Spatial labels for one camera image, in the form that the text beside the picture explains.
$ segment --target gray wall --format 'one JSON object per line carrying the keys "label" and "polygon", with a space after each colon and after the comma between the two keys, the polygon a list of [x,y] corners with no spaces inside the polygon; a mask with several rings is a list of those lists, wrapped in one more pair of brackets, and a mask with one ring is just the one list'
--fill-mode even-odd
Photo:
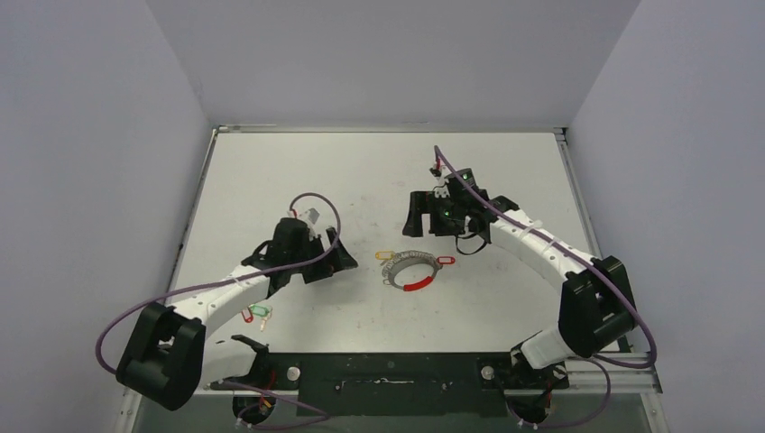
{"label": "gray wall", "polygon": [[674,431],[765,430],[763,22],[759,0],[643,0],[569,131]]}
{"label": "gray wall", "polygon": [[639,0],[148,0],[216,123],[568,124]]}
{"label": "gray wall", "polygon": [[143,0],[0,2],[2,431],[113,428],[93,345],[165,290],[208,138]]}

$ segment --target white cable clip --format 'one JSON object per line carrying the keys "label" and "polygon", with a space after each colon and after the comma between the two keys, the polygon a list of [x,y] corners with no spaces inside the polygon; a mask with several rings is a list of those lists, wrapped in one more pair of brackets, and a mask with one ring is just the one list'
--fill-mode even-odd
{"label": "white cable clip", "polygon": [[240,289],[246,289],[246,287],[242,285],[242,282],[239,281],[234,275],[231,276],[231,279],[234,280],[234,284],[239,286]]}
{"label": "white cable clip", "polygon": [[526,228],[521,231],[521,234],[518,235],[518,240],[522,240],[526,235],[529,234],[529,232],[535,228],[542,228],[542,220],[538,219],[536,221],[531,221],[531,223],[526,226]]}
{"label": "white cable clip", "polygon": [[547,245],[545,245],[545,247],[542,249],[542,255],[545,255],[545,253],[547,252],[547,250],[548,250],[548,249],[549,249],[549,248],[550,248],[550,247],[551,247],[553,244],[557,244],[557,243],[559,243],[559,242],[560,242],[560,239],[558,239],[558,237],[557,237],[557,236],[553,236],[553,237],[552,237],[552,240],[551,240],[550,242],[548,242],[548,244],[547,244]]}

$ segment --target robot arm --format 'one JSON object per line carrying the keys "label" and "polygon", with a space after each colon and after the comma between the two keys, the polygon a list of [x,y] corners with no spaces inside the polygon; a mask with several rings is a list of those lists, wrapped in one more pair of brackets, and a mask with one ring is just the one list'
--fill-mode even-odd
{"label": "robot arm", "polygon": [[[338,239],[322,260],[283,268],[324,253],[321,238],[313,230],[317,219],[315,209],[283,218],[272,240],[258,246],[216,287],[169,305],[154,302],[145,307],[116,368],[116,379],[164,408],[176,410],[201,383],[249,374],[256,368],[255,359],[267,355],[265,345],[246,336],[209,344],[206,339],[242,309],[271,297],[290,282],[294,273],[300,273],[310,283],[358,266]],[[327,230],[327,237],[330,243],[335,241],[333,227]],[[281,270],[267,272],[277,267]],[[247,278],[260,271],[267,274]],[[252,351],[232,353],[227,347],[240,343]]]}
{"label": "robot arm", "polygon": [[[553,234],[541,229],[539,222],[534,222],[517,204],[505,197],[489,200],[486,190],[476,185],[470,169],[443,176],[441,170],[434,168],[431,173],[439,178],[438,186],[432,191],[413,191],[410,194],[410,213],[403,229],[404,235],[422,236],[422,216],[429,214],[431,234],[479,235],[487,243],[517,256],[560,294],[558,322],[514,347],[511,350],[513,365],[540,370],[569,356],[587,358],[635,327],[629,311],[571,255],[591,262],[634,306],[630,283],[619,260],[613,257],[599,260],[558,241]],[[480,197],[529,228],[520,229],[485,209],[462,182],[457,181],[457,176]],[[561,253],[552,247],[552,243],[530,233],[532,228],[565,246],[571,255]]]}

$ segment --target black cable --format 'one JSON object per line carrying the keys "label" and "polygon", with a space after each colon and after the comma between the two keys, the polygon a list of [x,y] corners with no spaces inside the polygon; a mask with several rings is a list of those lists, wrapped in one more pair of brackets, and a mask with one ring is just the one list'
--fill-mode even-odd
{"label": "black cable", "polygon": [[464,251],[460,250],[460,249],[459,249],[459,240],[460,240],[460,239],[470,239],[471,237],[474,237],[474,235],[475,235],[475,234],[473,234],[473,235],[470,235],[470,236],[468,236],[468,237],[459,237],[459,236],[455,236],[455,248],[456,248],[456,251],[457,251],[458,253],[462,254],[462,255],[473,255],[473,254],[479,253],[481,250],[483,250],[483,249],[484,249],[484,248],[485,248],[485,247],[486,247],[486,246],[489,244],[488,242],[486,242],[486,241],[484,240],[484,243],[483,243],[483,244],[481,244],[481,246],[479,246],[479,247],[478,247],[478,249],[477,249],[477,250],[475,250],[475,251],[473,251],[472,253],[466,253],[466,252],[464,252]]}

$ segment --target red key tag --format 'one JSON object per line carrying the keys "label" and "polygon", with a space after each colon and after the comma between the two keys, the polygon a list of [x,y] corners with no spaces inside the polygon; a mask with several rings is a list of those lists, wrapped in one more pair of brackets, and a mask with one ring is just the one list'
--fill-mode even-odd
{"label": "red key tag", "polygon": [[252,323],[255,320],[255,316],[253,316],[253,312],[250,309],[243,309],[241,314],[245,323]]}

